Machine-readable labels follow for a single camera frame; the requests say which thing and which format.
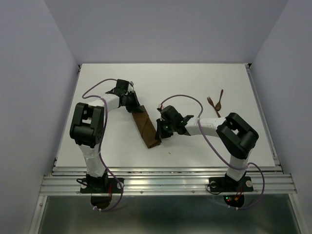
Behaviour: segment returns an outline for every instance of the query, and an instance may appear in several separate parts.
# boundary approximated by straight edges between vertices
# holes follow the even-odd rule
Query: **fork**
[[[216,114],[218,115],[219,118],[221,118],[221,115],[219,114],[219,112],[215,109],[215,105],[214,105],[214,102],[211,100],[210,97],[207,97],[207,101],[208,103],[214,108]]]

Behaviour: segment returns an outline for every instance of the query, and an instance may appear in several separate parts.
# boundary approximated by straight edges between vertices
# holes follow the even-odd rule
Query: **wire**
[[[96,85],[92,86],[90,89],[88,89],[83,95],[82,95],[82,98],[83,99],[88,99],[88,98],[99,98],[101,101],[103,101],[104,103],[104,111],[105,111],[105,121],[104,121],[104,127],[103,127],[103,138],[104,138],[104,134],[105,134],[105,130],[106,130],[106,125],[107,125],[107,118],[108,118],[108,107],[107,107],[107,102],[104,98],[102,98],[101,96],[98,96],[98,95],[89,95],[89,96],[86,96],[86,94],[88,92],[90,92],[91,90],[93,90],[95,87],[97,87],[98,85],[102,84],[103,82],[106,82],[106,81],[109,81],[109,80],[114,80],[114,81],[117,81],[116,79],[105,79],[105,80],[102,80],[100,81],[99,83],[97,83]],[[106,166],[103,158],[102,158],[102,154],[101,154],[101,146],[102,146],[102,142],[103,142],[103,139],[102,141],[100,142],[99,146],[98,146],[98,151],[99,151],[99,159],[101,160],[103,166],[105,167],[105,169],[107,170],[107,172],[109,174],[112,175],[112,177],[117,181],[117,183],[119,184],[120,186],[120,189],[121,189],[121,194],[120,194],[120,198],[119,200],[117,201],[117,203],[112,206],[111,208],[107,209],[107,210],[102,210],[102,209],[98,209],[96,206],[93,206],[92,204],[92,207],[93,209],[97,210],[97,211],[100,211],[100,212],[105,212],[105,211],[111,211],[113,208],[115,208],[121,201],[122,199],[122,195],[123,195],[123,185],[122,183],[119,181],[119,179],[114,175],[114,173],[111,172],[111,170],[109,170],[109,168]]]
[[[210,191],[208,190],[208,187],[211,187],[211,185],[210,185],[210,184],[207,185],[206,191],[209,192],[209,193],[212,194],[212,195],[219,195],[220,193],[223,192],[223,191],[221,191],[221,192],[219,192],[219,193],[212,193],[212,192],[210,192]]]
[[[87,184],[82,182],[82,179],[76,179],[77,183],[82,184],[84,186],[88,186]]]
[[[241,208],[237,208],[237,207],[232,207],[232,208],[238,209],[238,210],[246,210],[246,209],[248,209],[248,208],[254,206],[255,204],[257,204],[257,203],[262,199],[263,194],[264,194],[264,189],[265,189],[265,179],[264,179],[264,175],[263,175],[263,172],[262,172],[262,170],[260,169],[260,167],[258,167],[258,166],[257,166],[255,163],[253,163],[253,162],[247,163],[247,165],[246,165],[245,167],[243,167],[243,168],[238,168],[238,167],[235,167],[235,166],[232,166],[231,164],[229,164],[229,163],[219,154],[219,152],[215,149],[215,147],[210,143],[210,141],[208,140],[208,138],[207,138],[206,135],[204,134],[204,130],[203,130],[201,124],[200,124],[200,116],[201,116],[201,114],[203,113],[204,108],[203,108],[203,105],[200,103],[199,100],[197,100],[196,98],[194,98],[194,97],[192,97],[192,96],[189,96],[189,95],[177,94],[177,95],[173,95],[173,96],[170,96],[170,97],[166,98],[165,100],[163,100],[163,101],[161,102],[160,105],[163,105],[164,102],[166,102],[166,101],[169,100],[169,99],[175,98],[175,97],[186,97],[186,98],[190,98],[190,99],[193,99],[194,101],[196,101],[196,102],[199,104],[199,106],[200,106],[200,108],[201,108],[201,110],[200,110],[200,112],[199,112],[199,114],[198,114],[198,116],[197,116],[197,118],[198,118],[199,130],[200,130],[201,134],[203,135],[204,139],[206,140],[206,142],[208,143],[208,145],[210,146],[210,148],[211,148],[211,149],[214,151],[214,153],[219,157],[219,159],[221,159],[222,162],[224,162],[228,167],[230,167],[230,168],[232,168],[232,169],[234,169],[234,170],[239,170],[239,171],[241,171],[241,170],[246,170],[246,169],[248,169],[248,166],[249,166],[249,165],[253,165],[253,166],[255,166],[255,167],[259,170],[259,172],[260,172],[260,174],[261,174],[261,176],[262,176],[262,191],[261,191],[261,194],[260,194],[259,198],[258,198],[253,204],[251,204],[251,205],[249,205],[249,206],[241,207]]]

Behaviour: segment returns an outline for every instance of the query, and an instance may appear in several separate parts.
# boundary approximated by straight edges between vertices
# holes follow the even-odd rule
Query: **brown fork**
[[[221,118],[221,115],[219,114],[219,112],[215,109],[215,105],[214,105],[214,102],[211,100],[210,97],[207,97],[207,101],[208,103],[214,108],[216,114],[218,115],[219,118]]]
[[[221,90],[221,93],[220,93],[219,102],[215,105],[215,109],[216,109],[217,111],[221,110],[221,98],[222,98],[222,94],[223,94],[223,89]]]

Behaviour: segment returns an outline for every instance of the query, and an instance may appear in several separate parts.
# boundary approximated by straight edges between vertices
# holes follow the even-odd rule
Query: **white enclosure wall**
[[[283,168],[312,228],[312,1],[291,0],[259,51],[252,73]]]
[[[286,0],[45,0],[78,63],[252,62]]]
[[[0,233],[28,233],[77,65],[43,0],[0,1]]]

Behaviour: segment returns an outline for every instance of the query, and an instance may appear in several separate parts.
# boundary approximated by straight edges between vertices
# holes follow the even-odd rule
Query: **white table surface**
[[[200,100],[204,106],[202,117],[217,117],[207,102],[210,96],[216,104],[221,89],[220,115],[236,112],[258,133],[259,140],[250,155],[250,162],[259,166],[274,166],[273,155],[265,134],[260,113],[244,64],[83,64],[73,102],[58,152],[56,166],[83,167],[85,162],[79,147],[69,137],[75,105],[81,95],[94,84],[106,78],[133,81],[140,104],[144,105],[156,127],[160,114],[156,110],[165,98],[187,94]],[[103,95],[115,86],[108,81],[90,94]],[[176,97],[165,103],[173,105],[183,116],[197,116],[198,104],[185,97]],[[220,139],[209,137],[212,144],[228,161],[230,155]],[[125,107],[108,114],[108,124],[102,145],[102,155],[109,167],[224,167],[210,149],[203,136],[179,136],[164,139],[161,145],[147,149],[137,126]]]

